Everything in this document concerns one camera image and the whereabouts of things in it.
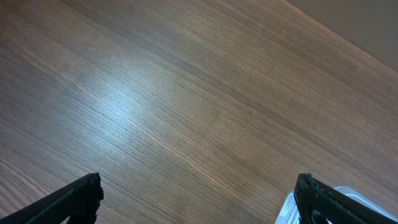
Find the black object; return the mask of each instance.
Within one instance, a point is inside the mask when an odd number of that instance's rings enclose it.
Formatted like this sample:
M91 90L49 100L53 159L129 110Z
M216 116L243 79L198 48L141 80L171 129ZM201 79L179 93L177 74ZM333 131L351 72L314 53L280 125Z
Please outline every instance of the black object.
M301 224L327 224L328 220L334 224L398 224L314 179L311 174L298 176L294 199Z
M0 219L0 224L94 224L104 199L99 173L87 174L37 202Z

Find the wood grain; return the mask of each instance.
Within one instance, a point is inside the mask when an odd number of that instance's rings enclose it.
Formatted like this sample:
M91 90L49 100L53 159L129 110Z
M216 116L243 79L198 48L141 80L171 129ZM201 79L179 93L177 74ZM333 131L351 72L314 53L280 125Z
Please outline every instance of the wood grain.
M0 15L0 217L89 172L98 223L273 223L301 172L398 215L398 73L290 3Z

